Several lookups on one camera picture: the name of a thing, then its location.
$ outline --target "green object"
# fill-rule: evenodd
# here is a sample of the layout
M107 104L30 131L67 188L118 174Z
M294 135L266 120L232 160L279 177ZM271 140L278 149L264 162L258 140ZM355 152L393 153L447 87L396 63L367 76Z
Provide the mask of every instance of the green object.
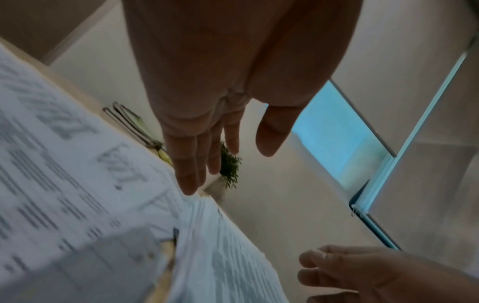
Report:
M221 142L221 169L220 175L225 179L225 188L236 188L238 169L242 158L232 155L224 142Z

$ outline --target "hand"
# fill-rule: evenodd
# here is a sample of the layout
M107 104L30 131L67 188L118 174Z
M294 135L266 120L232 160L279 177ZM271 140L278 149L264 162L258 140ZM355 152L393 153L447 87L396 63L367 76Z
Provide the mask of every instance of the hand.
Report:
M130 41L176 177L194 193L233 154L251 98L272 156L336 69L362 0L123 0Z
M386 248L328 245L299 257L307 286L357 292L315 296L308 303L472 303L479 283L454 269Z

